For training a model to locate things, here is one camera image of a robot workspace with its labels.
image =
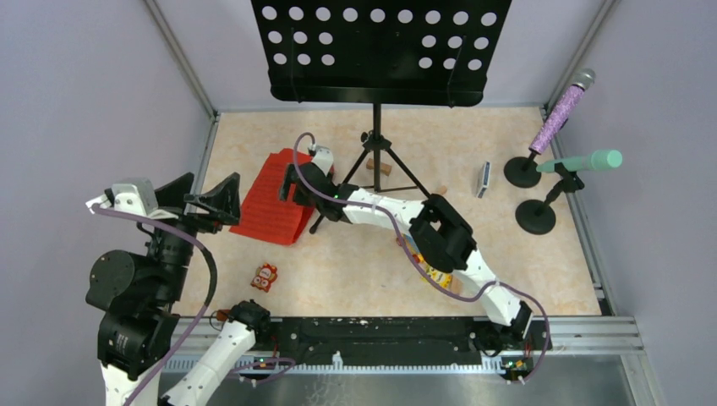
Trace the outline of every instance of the teal microphone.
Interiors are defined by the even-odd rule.
[[[553,173],[556,171],[558,163],[562,163],[568,172],[609,171],[622,165],[622,154],[618,150],[597,150],[588,156],[554,159],[538,165],[536,170],[542,173]]]

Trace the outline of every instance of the music stand tripod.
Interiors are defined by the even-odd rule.
[[[410,169],[406,166],[403,161],[401,161],[401,158],[398,157],[398,154],[391,148],[391,142],[383,136],[383,134],[380,131],[380,113],[381,113],[381,107],[380,104],[376,103],[374,104],[374,129],[369,131],[368,133],[361,134],[361,142],[364,145],[364,150],[361,152],[361,154],[358,156],[358,159],[351,167],[351,170],[348,171],[346,174],[346,178],[343,179],[342,184],[347,184],[351,177],[356,173],[356,171],[361,166],[361,162],[366,159],[366,156],[369,155],[369,152],[373,152],[374,156],[374,184],[372,186],[365,186],[366,189],[373,189],[374,192],[380,193],[380,192],[395,192],[398,190],[410,190],[410,189],[420,189],[421,193],[423,193],[426,197],[430,196],[429,191],[421,184],[418,178],[416,178],[416,175],[411,172]],[[406,173],[406,175],[413,181],[415,186],[405,186],[401,188],[391,188],[391,189],[382,189],[380,186],[380,154],[382,151],[385,151],[392,159],[396,162],[396,164]],[[324,216],[319,216],[319,218],[316,219],[314,224],[309,228],[309,233],[316,233],[316,230],[319,228],[319,224],[324,220]]]
[[[510,1],[252,0],[271,94],[286,102],[373,105],[373,129],[343,183],[373,152],[376,193],[430,193],[381,133],[382,104],[471,107],[483,99]],[[382,189],[385,151],[414,186]],[[323,217],[311,226],[315,233]]]

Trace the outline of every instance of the small toy figure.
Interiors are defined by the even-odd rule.
[[[269,292],[271,284],[276,281],[277,277],[276,267],[265,263],[256,269],[256,276],[251,281],[251,286],[264,292]]]

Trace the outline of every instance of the small wooden block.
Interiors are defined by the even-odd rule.
[[[436,194],[436,195],[441,195],[441,196],[443,196],[443,195],[446,194],[447,191],[448,191],[448,188],[447,188],[445,185],[442,184],[442,185],[439,186],[439,187],[435,190],[435,192],[433,192],[433,193]]]
[[[369,158],[368,161],[366,161],[366,168],[367,169],[373,169],[374,168],[374,158]],[[381,173],[388,176],[391,174],[391,168],[392,166],[387,163],[381,163]]]

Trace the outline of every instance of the white wall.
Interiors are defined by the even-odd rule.
[[[668,404],[714,404],[717,3],[621,2],[582,64],[595,85],[568,154],[616,148],[580,194],[617,309],[635,315]]]
[[[220,111],[317,108],[316,103],[299,105],[271,96],[268,65],[250,0],[159,3]],[[513,0],[480,105],[544,104],[601,3]]]
[[[112,182],[196,169],[209,130],[141,1],[0,2],[0,403],[102,404],[89,272],[142,252]]]

